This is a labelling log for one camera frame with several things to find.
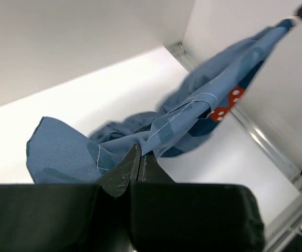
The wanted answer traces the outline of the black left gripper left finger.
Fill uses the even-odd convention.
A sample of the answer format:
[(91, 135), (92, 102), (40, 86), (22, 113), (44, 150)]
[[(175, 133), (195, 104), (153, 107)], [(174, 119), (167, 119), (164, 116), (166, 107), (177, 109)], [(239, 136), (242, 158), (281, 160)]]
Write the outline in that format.
[(99, 185), (108, 195), (120, 197), (129, 187), (131, 180), (137, 178), (140, 160), (141, 147), (135, 144), (117, 166), (99, 179)]

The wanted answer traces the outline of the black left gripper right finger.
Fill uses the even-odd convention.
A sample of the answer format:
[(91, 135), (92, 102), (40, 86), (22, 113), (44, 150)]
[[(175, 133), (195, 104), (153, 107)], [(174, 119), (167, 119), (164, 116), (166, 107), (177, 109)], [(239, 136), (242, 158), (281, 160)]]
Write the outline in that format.
[(139, 181), (150, 183), (174, 183), (174, 180), (158, 164), (153, 153), (148, 153), (141, 157)]

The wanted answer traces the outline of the blue cartoon print pillowcase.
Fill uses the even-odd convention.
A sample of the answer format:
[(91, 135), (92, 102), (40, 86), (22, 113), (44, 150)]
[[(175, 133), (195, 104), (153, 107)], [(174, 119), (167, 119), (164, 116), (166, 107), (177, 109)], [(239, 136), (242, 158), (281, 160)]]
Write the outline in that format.
[(172, 158), (203, 144), (240, 101), (274, 47), (292, 29), (284, 19), (240, 40), (195, 68), (155, 111), (110, 122), (86, 137), (43, 117), (27, 141), (26, 166), (35, 183), (92, 183), (138, 144), (142, 154)]

